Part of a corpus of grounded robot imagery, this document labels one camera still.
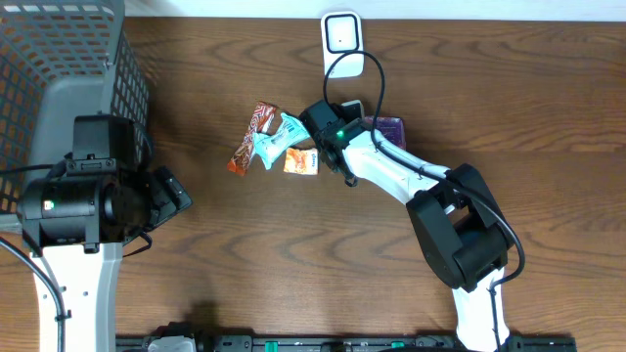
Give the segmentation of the small orange tissue pack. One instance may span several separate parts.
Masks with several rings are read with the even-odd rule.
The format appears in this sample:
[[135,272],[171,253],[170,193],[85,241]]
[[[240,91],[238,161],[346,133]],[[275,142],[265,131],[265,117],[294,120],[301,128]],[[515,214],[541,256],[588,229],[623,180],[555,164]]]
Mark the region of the small orange tissue pack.
[[288,148],[283,171],[299,175],[317,175],[319,170],[318,151]]

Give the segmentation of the red Top chocolate bar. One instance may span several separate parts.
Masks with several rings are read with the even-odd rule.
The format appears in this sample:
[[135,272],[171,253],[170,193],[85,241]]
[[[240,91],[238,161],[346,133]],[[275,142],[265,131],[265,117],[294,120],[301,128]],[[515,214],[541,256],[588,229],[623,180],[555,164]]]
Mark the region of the red Top chocolate bar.
[[265,134],[275,117],[277,107],[265,102],[258,102],[253,111],[248,129],[240,146],[227,163],[227,170],[244,176],[249,169],[255,155],[253,137],[255,134]]

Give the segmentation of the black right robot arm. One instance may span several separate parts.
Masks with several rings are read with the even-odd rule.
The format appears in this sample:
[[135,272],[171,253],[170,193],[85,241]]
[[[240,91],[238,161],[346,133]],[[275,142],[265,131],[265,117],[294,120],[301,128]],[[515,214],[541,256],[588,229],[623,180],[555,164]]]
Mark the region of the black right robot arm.
[[501,351],[510,335],[501,286],[520,275],[506,274],[508,252],[525,254],[518,236],[493,199],[481,174],[424,161],[388,141],[362,105],[319,101],[299,120],[334,172],[348,186],[367,180],[405,205],[429,268],[453,291],[456,334],[472,351]]

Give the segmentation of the teal green wipes pack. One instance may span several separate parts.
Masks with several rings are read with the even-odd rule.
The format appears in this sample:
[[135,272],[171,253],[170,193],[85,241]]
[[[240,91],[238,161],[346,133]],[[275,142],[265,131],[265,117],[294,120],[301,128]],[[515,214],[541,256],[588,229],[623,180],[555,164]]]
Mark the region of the teal green wipes pack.
[[291,146],[310,138],[302,122],[285,112],[281,113],[282,122],[273,135],[253,133],[254,152],[260,157],[266,170]]

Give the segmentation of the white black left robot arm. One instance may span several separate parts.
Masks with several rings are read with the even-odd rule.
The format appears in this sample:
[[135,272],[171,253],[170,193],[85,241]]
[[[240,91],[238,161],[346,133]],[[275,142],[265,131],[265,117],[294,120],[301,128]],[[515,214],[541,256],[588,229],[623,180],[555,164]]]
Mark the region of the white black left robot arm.
[[126,244],[192,205],[169,169],[149,168],[139,122],[79,116],[72,150],[30,181],[18,205],[33,272],[42,351],[113,351],[115,292]]

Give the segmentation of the red purple sanitary pad pack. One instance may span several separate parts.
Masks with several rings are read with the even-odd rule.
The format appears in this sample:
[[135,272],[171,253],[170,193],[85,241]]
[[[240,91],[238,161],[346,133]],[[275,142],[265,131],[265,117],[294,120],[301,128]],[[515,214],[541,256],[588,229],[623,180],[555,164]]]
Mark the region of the red purple sanitary pad pack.
[[377,118],[376,129],[387,141],[401,150],[406,150],[404,122],[400,117],[380,116]]

